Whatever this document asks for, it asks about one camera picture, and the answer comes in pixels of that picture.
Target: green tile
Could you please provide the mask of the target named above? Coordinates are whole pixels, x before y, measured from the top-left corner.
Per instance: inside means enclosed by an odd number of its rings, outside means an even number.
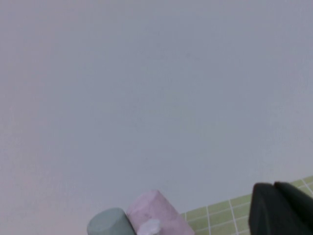
[[[309,184],[309,183],[312,183],[313,182],[313,176],[309,176],[307,178],[304,178],[303,179],[305,183]]]
[[[236,225],[239,232],[249,229],[248,218],[237,219]]]
[[[293,186],[297,187],[297,188],[304,185],[304,183],[303,183],[302,180],[293,181],[293,182],[291,182],[291,184],[292,184]]]
[[[210,217],[210,226],[222,224],[233,220],[233,214],[231,213],[231,210],[211,214],[209,217]]]
[[[184,220],[186,220],[186,213],[181,213],[180,215],[182,216]]]
[[[239,235],[250,235],[250,232],[249,231],[245,231],[245,232],[239,233]]]
[[[309,185],[309,188],[313,191],[313,184]]]
[[[311,193],[311,191],[306,187],[306,186],[304,186],[304,187],[301,187],[301,188],[299,188],[301,191],[303,191],[304,193],[306,193],[308,196],[312,196],[312,193]]]
[[[203,217],[207,215],[206,207],[201,207],[192,211],[186,212],[186,219],[187,221],[199,217]]]
[[[223,201],[220,203],[210,205],[207,208],[209,210],[209,213],[214,213],[214,212],[219,212],[219,211],[226,210],[226,209],[230,208],[230,204],[228,201]]]
[[[209,222],[207,217],[195,219],[188,222],[193,231],[197,231],[200,229],[205,229],[209,227]]]
[[[209,235],[209,234],[210,234],[209,229],[204,229],[196,232],[196,235]]]
[[[240,204],[244,204],[244,203],[250,202],[250,201],[251,201],[251,194],[245,195],[245,196],[241,196],[241,197],[237,197],[237,198],[234,198],[234,199],[230,200],[231,205],[233,207],[238,206]]]
[[[250,204],[233,208],[235,219],[249,215]]]
[[[211,235],[232,235],[235,233],[236,228],[234,222],[211,227]]]

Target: pastel cylinder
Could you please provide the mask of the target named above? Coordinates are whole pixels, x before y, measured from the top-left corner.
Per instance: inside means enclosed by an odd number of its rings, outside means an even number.
[[[151,190],[139,196],[129,206],[126,215],[135,232],[149,219],[160,220],[160,235],[194,235],[189,224],[158,191]]]

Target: green tiled surface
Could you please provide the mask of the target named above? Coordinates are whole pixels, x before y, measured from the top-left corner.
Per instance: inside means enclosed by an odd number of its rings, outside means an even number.
[[[207,216],[206,207],[201,207],[192,211],[188,211],[186,213],[187,220],[192,220],[192,219],[203,217],[203,216]]]
[[[250,235],[250,231],[241,232],[241,233],[239,233],[239,235]]]
[[[312,196],[311,191],[308,189],[308,187],[304,186],[304,187],[300,187],[299,188],[301,191],[303,191],[304,193],[306,193],[308,196]]]
[[[309,183],[312,183],[313,182],[313,176],[309,176],[307,178],[304,178],[303,179],[305,183],[309,184]]]
[[[211,235],[232,235],[236,233],[235,223],[229,222],[211,228]]]
[[[313,197],[313,176],[291,184]],[[181,216],[188,221],[196,235],[250,235],[250,202],[251,194],[188,211]]]
[[[297,187],[297,188],[304,185],[304,183],[303,183],[302,180],[293,181],[293,182],[291,182],[291,184],[292,184],[293,186]]]
[[[222,224],[233,220],[233,214],[231,210],[211,214],[209,217],[210,217],[210,226]]]
[[[209,229],[200,230],[195,232],[196,235],[210,235]]]
[[[243,206],[238,206],[233,209],[235,219],[248,216],[250,213],[250,203]]]
[[[239,232],[249,229],[248,217],[236,220],[237,229]]]
[[[233,207],[238,206],[240,204],[244,204],[251,201],[251,194],[237,197],[230,200],[230,203]]]
[[[200,230],[200,229],[205,229],[205,228],[209,227],[207,217],[195,219],[195,220],[189,221],[188,223],[194,231]]]
[[[228,201],[223,201],[216,203],[207,207],[209,213],[219,212],[222,210],[230,209],[230,204]]]

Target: cylindrical object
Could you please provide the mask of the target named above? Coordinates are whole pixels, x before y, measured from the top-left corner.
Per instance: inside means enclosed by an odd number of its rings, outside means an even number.
[[[87,226],[88,235],[135,235],[121,208],[111,208],[97,214]]]
[[[158,190],[151,190],[138,197],[126,214],[136,233],[149,219],[158,219],[161,223],[161,235],[195,234],[189,224]]]

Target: tile grout line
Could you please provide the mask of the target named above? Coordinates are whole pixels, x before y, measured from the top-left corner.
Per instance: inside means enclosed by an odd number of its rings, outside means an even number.
[[[239,218],[237,218],[235,220],[244,219],[244,218],[248,218],[248,215],[239,217]],[[228,223],[231,223],[231,222],[234,222],[234,221],[233,220],[229,220],[229,221],[226,221],[226,222],[223,222],[223,223],[215,224],[215,225],[212,225],[211,228],[214,228],[214,227],[217,227],[217,226],[220,226],[220,225],[224,225],[224,224],[228,224]]]
[[[233,208],[237,208],[237,207],[241,207],[241,206],[246,206],[246,205],[248,205],[248,204],[250,204],[250,202],[245,202],[245,203],[239,204],[239,205],[237,205],[237,206],[234,206]],[[225,211],[228,211],[228,210],[230,210],[230,208],[223,209],[223,210],[220,210],[220,211],[217,211],[217,212],[212,212],[212,213],[210,213],[210,215],[218,214],[218,213],[225,212]],[[187,220],[187,218],[186,218],[186,221],[191,222],[191,221],[194,221],[194,220],[197,220],[197,219],[202,219],[202,218],[204,218],[204,217],[206,217],[206,215],[199,216],[199,217],[197,217],[197,218],[190,219],[190,220]]]
[[[308,184],[303,180],[301,179],[304,183],[304,185],[307,187],[307,189],[311,192],[311,194],[313,195],[313,191],[310,189],[310,187],[308,186]]]
[[[206,207],[206,213],[207,213],[207,223],[209,225],[209,235],[211,235],[210,216],[209,216],[209,209],[208,209],[208,207]]]
[[[233,220],[234,220],[234,224],[235,224],[235,229],[236,229],[236,234],[238,235],[238,228],[237,228],[237,224],[236,224],[236,220],[235,220],[235,215],[234,215],[234,210],[233,207],[231,205],[230,199],[228,200],[229,205],[230,205],[230,209],[231,209],[231,214],[233,215]]]

